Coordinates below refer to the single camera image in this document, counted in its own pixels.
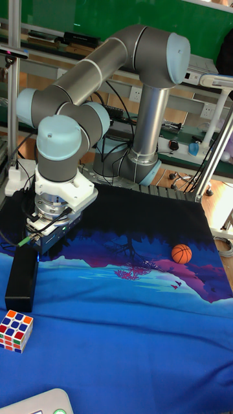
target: orange basketball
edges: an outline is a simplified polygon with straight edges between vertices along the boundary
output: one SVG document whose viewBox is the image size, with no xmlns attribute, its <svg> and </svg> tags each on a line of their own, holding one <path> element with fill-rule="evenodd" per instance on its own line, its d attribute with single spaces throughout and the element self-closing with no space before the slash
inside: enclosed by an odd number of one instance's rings
<svg viewBox="0 0 233 414">
<path fill-rule="evenodd" d="M 172 249 L 172 259 L 176 263 L 180 263 L 181 265 L 185 265 L 188 263 L 189 260 L 192 258 L 192 251 L 186 245 L 177 245 Z"/>
</svg>

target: black battery pack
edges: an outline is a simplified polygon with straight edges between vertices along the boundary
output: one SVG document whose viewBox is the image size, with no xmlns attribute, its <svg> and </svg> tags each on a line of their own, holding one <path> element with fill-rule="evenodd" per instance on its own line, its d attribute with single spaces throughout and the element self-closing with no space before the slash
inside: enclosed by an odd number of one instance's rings
<svg viewBox="0 0 233 414">
<path fill-rule="evenodd" d="M 5 294 L 7 310 L 32 312 L 38 261 L 38 252 L 31 246 L 16 248 Z"/>
</svg>

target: green wall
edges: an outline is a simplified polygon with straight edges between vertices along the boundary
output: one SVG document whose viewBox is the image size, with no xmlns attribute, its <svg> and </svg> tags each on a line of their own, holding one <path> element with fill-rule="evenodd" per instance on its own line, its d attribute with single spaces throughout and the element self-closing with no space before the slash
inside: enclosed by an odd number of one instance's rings
<svg viewBox="0 0 233 414">
<path fill-rule="evenodd" d="M 7 18 L 8 0 L 0 0 Z M 182 0 L 22 0 L 22 22 L 106 37 L 141 23 L 186 36 L 193 54 L 216 60 L 233 14 Z"/>
</svg>

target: blue tablecloth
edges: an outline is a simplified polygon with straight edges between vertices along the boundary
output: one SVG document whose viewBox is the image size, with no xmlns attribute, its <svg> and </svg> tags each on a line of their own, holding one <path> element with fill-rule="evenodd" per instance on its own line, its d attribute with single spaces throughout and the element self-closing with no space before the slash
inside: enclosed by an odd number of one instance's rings
<svg viewBox="0 0 233 414">
<path fill-rule="evenodd" d="M 0 350 L 0 408 L 60 387 L 75 414 L 232 409 L 232 291 L 201 206 L 99 191 L 41 258 L 25 351 Z M 187 265 L 172 261 L 178 241 L 192 249 Z M 12 264 L 3 250 L 0 264 L 3 319 Z"/>
</svg>

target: pink foliage print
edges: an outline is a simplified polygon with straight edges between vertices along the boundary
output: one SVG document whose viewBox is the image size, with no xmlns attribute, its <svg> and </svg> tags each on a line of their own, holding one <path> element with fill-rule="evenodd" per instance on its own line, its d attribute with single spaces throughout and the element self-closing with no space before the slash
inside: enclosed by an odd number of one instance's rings
<svg viewBox="0 0 233 414">
<path fill-rule="evenodd" d="M 127 265 L 126 270 L 116 270 L 115 274 L 121 279 L 127 280 L 138 280 L 139 275 L 142 276 L 144 274 L 150 273 L 150 269 L 145 269 L 143 267 L 135 267 L 133 265 Z"/>
</svg>

